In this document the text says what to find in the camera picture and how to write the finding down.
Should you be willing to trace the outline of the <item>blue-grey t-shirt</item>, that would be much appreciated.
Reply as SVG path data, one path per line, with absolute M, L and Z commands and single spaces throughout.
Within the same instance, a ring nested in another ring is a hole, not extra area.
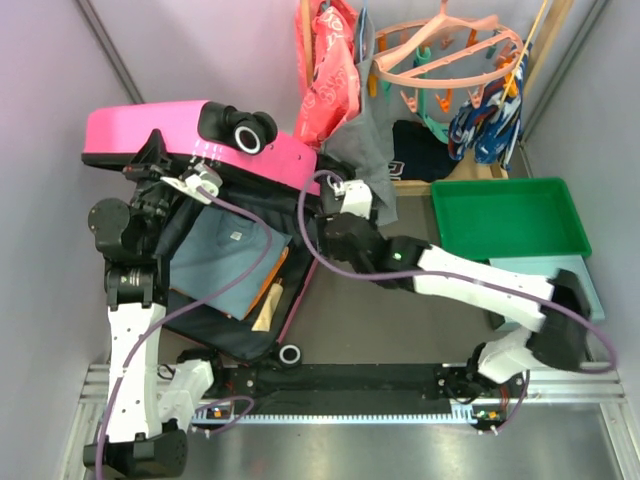
M 252 220 L 228 210 L 206 208 L 171 261 L 170 287 L 200 300 L 245 271 L 250 272 L 247 277 L 253 272 L 264 277 L 290 241 L 290 235 L 274 229 L 264 230 Z M 207 305 L 222 313 L 232 312 L 233 288 Z

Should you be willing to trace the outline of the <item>pink hard-shell suitcase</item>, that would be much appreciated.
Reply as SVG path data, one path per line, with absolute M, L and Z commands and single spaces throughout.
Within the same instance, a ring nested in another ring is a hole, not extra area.
M 170 331 L 245 364 L 277 351 L 316 266 L 318 188 L 297 204 L 313 149 L 265 112 L 191 100 L 94 111 L 82 161 L 135 185 L 88 218 L 110 313 L 158 308 Z

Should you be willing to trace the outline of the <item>green plastic tray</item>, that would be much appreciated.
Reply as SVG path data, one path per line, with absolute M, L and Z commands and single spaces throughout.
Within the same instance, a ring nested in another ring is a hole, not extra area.
M 443 249 L 470 260 L 592 254 L 564 180 L 438 181 L 431 197 Z

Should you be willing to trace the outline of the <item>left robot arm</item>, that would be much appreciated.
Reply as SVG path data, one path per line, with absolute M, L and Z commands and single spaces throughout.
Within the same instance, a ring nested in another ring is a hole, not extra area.
M 129 201 L 107 198 L 88 215 L 95 248 L 105 262 L 104 289 L 111 335 L 108 398 L 101 427 L 83 462 L 98 479 L 168 479 L 186 467 L 187 432 L 203 396 L 226 387 L 227 374 L 210 354 L 193 351 L 158 390 L 162 326 L 193 310 L 169 312 L 169 263 L 221 184 L 202 167 L 179 170 L 129 165 L 136 188 Z

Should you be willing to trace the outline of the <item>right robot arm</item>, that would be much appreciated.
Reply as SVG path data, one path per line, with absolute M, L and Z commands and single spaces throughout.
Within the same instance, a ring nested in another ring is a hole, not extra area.
M 589 305 L 577 276 L 516 274 L 473 262 L 408 236 L 385 238 L 373 222 L 352 213 L 317 219 L 322 255 L 348 263 L 386 289 L 456 300 L 510 318 L 518 329 L 479 344 L 466 366 L 448 374 L 450 396 L 492 394 L 534 367 L 578 372 L 585 359 Z

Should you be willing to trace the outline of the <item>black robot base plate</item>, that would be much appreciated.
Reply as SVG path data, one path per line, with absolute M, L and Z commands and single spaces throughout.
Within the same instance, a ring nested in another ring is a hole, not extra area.
M 442 364 L 273 363 L 218 369 L 210 392 L 245 395 L 256 415 L 347 416 L 446 413 L 454 401 L 486 399 L 503 405 L 523 389 L 517 375 L 502 385 L 464 366 Z

